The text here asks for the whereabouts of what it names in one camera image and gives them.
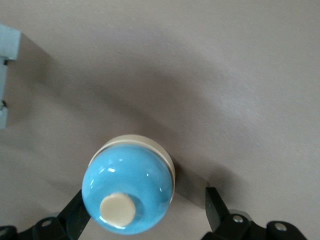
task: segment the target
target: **beige surface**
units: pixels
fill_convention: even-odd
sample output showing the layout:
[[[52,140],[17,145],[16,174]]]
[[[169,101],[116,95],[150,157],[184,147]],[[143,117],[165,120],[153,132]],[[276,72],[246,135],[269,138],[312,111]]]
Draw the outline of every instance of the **beige surface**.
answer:
[[[228,207],[318,239],[319,12],[317,0],[2,1],[0,22],[25,36],[5,92],[0,225],[22,230],[59,211],[92,155],[133,133],[212,182]],[[208,230],[204,210],[176,194],[142,235],[91,221],[81,239]]]

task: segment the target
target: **blue dome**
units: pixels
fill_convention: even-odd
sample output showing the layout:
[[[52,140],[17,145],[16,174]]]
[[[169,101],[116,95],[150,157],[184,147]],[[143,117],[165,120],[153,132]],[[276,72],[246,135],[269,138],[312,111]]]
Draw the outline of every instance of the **blue dome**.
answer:
[[[173,191],[172,177],[165,162],[153,151],[133,144],[111,146],[97,155],[85,172],[82,198],[91,217],[105,229],[124,235],[152,228],[165,215]],[[108,224],[100,213],[106,196],[128,195],[135,216],[126,226]]]

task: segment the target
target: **gray wall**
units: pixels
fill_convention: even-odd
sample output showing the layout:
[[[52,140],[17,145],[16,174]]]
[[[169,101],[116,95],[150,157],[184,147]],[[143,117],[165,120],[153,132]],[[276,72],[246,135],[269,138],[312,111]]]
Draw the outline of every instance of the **gray wall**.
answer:
[[[0,225],[59,211],[95,151],[135,133],[229,208],[317,239],[319,12],[317,0],[2,1],[0,22],[24,36],[5,91]],[[199,239],[210,227],[189,200],[177,194],[141,235],[91,221],[82,239]]]

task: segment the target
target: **gray metal bracket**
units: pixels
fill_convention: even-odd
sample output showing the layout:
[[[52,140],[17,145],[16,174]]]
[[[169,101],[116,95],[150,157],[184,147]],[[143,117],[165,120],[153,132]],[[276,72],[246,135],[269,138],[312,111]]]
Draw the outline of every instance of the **gray metal bracket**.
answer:
[[[8,108],[4,102],[8,61],[16,60],[19,52],[21,32],[0,23],[0,129],[7,124]]]

